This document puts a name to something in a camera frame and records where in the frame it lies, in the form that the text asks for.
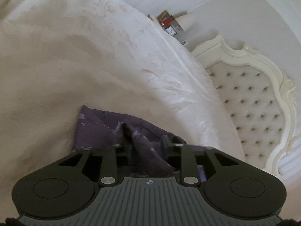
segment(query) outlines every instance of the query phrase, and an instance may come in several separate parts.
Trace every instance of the cream headboard frame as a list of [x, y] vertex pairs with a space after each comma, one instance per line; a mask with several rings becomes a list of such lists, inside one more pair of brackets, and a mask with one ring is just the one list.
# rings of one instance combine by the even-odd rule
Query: cream headboard frame
[[216, 62], [223, 61], [232, 66], [249, 65], [263, 71], [270, 78], [276, 99], [284, 113], [285, 124], [281, 141], [268, 156], [263, 170], [274, 176], [280, 176], [277, 162], [290, 152], [294, 141], [296, 123], [296, 87], [294, 82], [275, 63], [250, 45], [245, 44], [243, 49], [234, 50], [227, 45], [221, 34], [198, 45], [192, 51], [192, 55], [205, 69]]

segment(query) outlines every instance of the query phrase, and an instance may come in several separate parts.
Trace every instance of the purple cloth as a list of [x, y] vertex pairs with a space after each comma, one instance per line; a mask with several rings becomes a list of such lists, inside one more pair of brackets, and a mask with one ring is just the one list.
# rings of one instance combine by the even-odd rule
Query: purple cloth
[[79, 114], [73, 151], [104, 149], [131, 138], [141, 161], [137, 167], [125, 167], [123, 173], [127, 173], [126, 176], [168, 176], [176, 171], [162, 158], [162, 135], [167, 135], [173, 143], [186, 144], [182, 138], [141, 118], [93, 110], [84, 105]]

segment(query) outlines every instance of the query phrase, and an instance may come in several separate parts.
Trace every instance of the clock face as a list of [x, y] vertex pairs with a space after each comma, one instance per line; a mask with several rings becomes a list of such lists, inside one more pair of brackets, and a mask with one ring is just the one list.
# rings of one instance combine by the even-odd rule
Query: clock face
[[175, 29], [174, 29], [172, 26], [168, 27], [168, 28], [166, 29], [166, 31], [167, 31], [167, 33], [170, 34], [170, 35], [175, 35], [175, 34], [177, 34], [177, 32], [175, 31]]

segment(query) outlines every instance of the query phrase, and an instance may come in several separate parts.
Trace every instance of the white lampshade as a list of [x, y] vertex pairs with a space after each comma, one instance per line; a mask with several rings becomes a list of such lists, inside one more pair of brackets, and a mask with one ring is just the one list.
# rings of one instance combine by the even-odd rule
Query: white lampshade
[[176, 21], [182, 27], [184, 31], [187, 31], [196, 22], [196, 17], [193, 13], [187, 13], [176, 18]]

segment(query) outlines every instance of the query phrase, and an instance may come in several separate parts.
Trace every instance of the tufted upholstery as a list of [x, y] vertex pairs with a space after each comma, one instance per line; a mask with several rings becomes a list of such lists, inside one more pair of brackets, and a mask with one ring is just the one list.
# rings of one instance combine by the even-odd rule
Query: tufted upholstery
[[206, 71], [236, 126], [247, 163], [264, 168], [281, 141], [285, 118], [269, 77], [251, 66], [219, 61]]

